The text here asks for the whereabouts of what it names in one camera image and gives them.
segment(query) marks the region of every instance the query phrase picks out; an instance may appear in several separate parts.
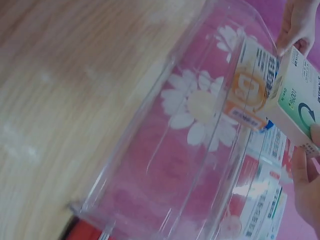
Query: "hand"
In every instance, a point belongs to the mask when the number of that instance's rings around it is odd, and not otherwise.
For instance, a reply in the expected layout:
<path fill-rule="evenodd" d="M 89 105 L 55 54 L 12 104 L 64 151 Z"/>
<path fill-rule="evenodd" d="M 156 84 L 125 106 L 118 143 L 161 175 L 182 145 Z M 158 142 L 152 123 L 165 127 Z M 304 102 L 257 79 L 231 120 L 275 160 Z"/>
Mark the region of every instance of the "hand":
<path fill-rule="evenodd" d="M 320 126 L 311 127 L 313 142 L 320 146 Z M 295 193 L 295 208 L 311 225 L 320 240 L 320 175 L 312 159 L 307 159 L 302 148 L 292 156 L 292 176 Z"/>
<path fill-rule="evenodd" d="M 285 54 L 294 45 L 307 56 L 315 42 L 316 11 L 319 0 L 287 0 L 281 31 L 276 40 L 277 53 Z"/>

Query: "green logo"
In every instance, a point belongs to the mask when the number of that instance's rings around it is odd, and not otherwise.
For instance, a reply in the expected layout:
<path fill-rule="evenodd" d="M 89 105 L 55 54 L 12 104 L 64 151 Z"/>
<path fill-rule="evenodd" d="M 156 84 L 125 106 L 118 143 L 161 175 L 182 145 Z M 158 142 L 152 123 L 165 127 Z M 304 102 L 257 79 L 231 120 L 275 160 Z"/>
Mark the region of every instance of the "green logo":
<path fill-rule="evenodd" d="M 298 106 L 298 112 L 299 112 L 299 117 L 300 117 L 300 119 L 301 119 L 301 122 L 302 122 L 302 124 L 303 124 L 308 130 L 310 130 L 310 126 L 306 123 L 306 121 L 305 121 L 304 118 L 302 117 L 302 113 L 301 113 L 302 108 L 308 109 L 308 112 L 309 112 L 309 114 L 310 114 L 310 116 L 311 116 L 311 118 L 313 119 L 314 122 L 316 122 L 315 113 L 314 113 L 314 111 L 312 111 L 311 108 L 310 108 L 307 104 L 305 104 L 304 102 L 300 103 L 299 106 Z"/>

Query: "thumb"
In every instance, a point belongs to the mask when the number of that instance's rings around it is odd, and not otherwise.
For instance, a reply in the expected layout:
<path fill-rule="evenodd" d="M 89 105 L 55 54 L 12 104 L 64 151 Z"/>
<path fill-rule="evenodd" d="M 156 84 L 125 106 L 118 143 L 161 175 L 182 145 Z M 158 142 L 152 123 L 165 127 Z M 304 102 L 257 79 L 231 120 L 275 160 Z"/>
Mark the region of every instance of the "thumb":
<path fill-rule="evenodd" d="M 296 148 L 293 152 L 291 161 L 293 185 L 294 190 L 297 191 L 299 188 L 309 183 L 307 157 L 304 149 L 301 147 Z"/>
<path fill-rule="evenodd" d="M 282 57 L 285 52 L 298 40 L 300 36 L 298 33 L 290 30 L 287 34 L 285 34 L 277 43 L 277 53 L 280 57 Z"/>
<path fill-rule="evenodd" d="M 320 125 L 313 124 L 311 125 L 311 138 L 315 145 L 320 147 Z"/>

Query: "fingernail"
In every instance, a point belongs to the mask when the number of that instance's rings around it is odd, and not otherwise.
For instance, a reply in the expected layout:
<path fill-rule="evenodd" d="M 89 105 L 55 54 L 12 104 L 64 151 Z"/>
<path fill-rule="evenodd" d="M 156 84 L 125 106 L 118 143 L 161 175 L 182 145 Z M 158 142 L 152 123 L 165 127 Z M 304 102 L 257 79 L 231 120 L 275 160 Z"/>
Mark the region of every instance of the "fingernail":
<path fill-rule="evenodd" d="M 310 131 L 311 131 L 312 141 L 315 143 L 315 145 L 319 147 L 320 146 L 320 125 L 318 124 L 311 125 Z"/>

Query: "supplement box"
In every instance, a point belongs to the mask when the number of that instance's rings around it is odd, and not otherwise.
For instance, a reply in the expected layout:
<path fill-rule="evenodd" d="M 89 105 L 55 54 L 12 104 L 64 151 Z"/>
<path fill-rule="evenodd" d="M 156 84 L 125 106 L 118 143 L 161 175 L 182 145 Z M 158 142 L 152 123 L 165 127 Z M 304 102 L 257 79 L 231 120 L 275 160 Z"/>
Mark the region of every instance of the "supplement box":
<path fill-rule="evenodd" d="M 253 130 L 267 124 L 263 109 L 271 93 L 279 63 L 253 38 L 245 38 L 226 102 L 226 114 Z"/>
<path fill-rule="evenodd" d="M 283 56 L 264 111 L 308 157 L 320 155 L 310 129 L 312 124 L 320 124 L 320 75 L 294 46 Z"/>

